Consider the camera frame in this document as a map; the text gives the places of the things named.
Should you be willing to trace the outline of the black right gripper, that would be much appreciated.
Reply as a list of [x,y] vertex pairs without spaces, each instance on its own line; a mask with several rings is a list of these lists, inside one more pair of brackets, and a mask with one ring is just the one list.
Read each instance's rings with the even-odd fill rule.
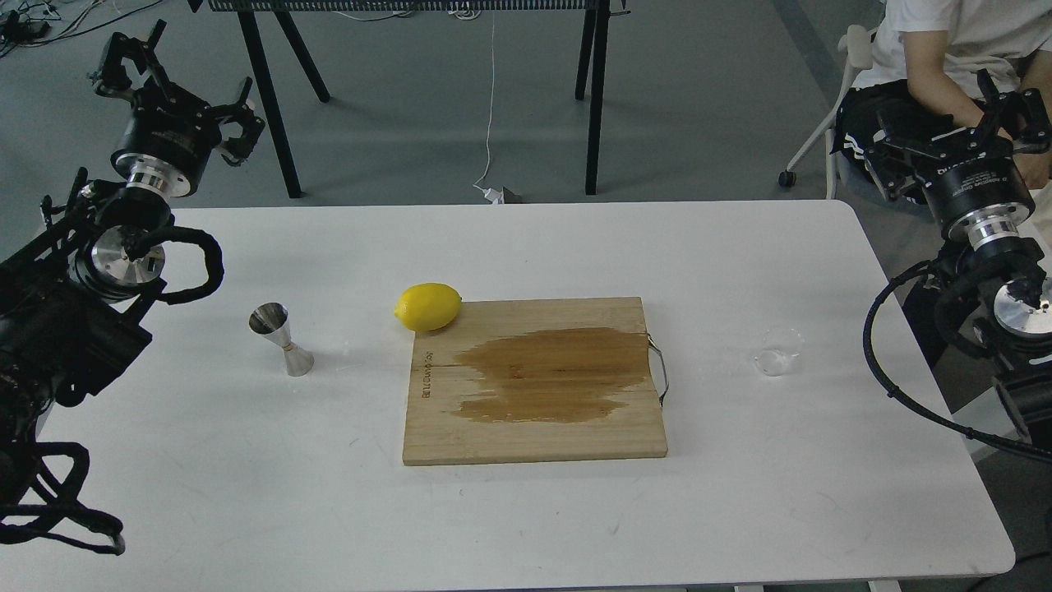
[[[1013,154],[1050,149],[1050,120],[1040,91],[999,91],[989,72],[976,74],[983,117],[958,125],[916,100],[873,100],[865,108],[865,171],[889,200],[928,203],[948,241],[985,241],[985,219],[1021,224],[1036,208]],[[1017,135],[1004,139],[1004,124]]]

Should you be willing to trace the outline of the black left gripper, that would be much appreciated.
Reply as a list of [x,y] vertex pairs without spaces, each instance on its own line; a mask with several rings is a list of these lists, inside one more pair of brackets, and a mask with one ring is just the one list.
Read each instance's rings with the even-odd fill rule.
[[[169,171],[169,197],[187,197],[198,191],[216,146],[226,165],[241,166],[251,157],[266,123],[252,111],[251,77],[243,79],[232,104],[210,106],[177,84],[173,86],[155,56],[166,26],[168,22],[158,20],[145,40],[113,33],[89,79],[96,95],[132,104],[127,128],[110,156],[113,169],[132,180],[135,166],[160,164]],[[127,63],[144,76],[139,89],[132,87]],[[241,132],[220,142],[219,128],[224,125],[237,125]]]

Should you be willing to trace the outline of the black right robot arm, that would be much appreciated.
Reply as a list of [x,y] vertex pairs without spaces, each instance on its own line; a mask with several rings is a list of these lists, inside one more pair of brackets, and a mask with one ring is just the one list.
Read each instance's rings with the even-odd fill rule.
[[[1036,203],[1013,157],[1048,150],[1050,121],[1038,91],[1000,91],[985,70],[976,78],[984,97],[976,127],[935,132],[878,116],[883,135],[865,164],[881,191],[897,199],[919,188],[943,239],[957,250],[910,266],[875,297],[864,322],[865,362],[888,396],[918,415],[968,441],[1049,462],[1050,451],[1033,445],[1030,430],[1050,420],[1050,274],[1040,265],[1040,244],[1021,234]],[[924,280],[939,293],[930,317],[942,340],[996,368],[993,391],[1015,438],[944,419],[884,373],[873,351],[873,322],[909,280]]]

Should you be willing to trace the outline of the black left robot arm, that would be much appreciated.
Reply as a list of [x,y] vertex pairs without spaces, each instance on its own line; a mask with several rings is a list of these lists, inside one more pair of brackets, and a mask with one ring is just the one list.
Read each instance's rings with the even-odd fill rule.
[[211,154],[238,166],[265,121],[248,104],[213,105],[171,82],[146,39],[115,33],[92,75],[95,93],[127,101],[110,156],[117,181],[76,172],[67,199],[41,202],[43,231],[2,264],[2,542],[52,539],[121,555],[117,517],[80,502],[90,454],[41,442],[55,405],[76,407],[120,377],[150,344],[155,303],[191,303],[220,289],[220,244],[174,221],[170,202],[196,191]]

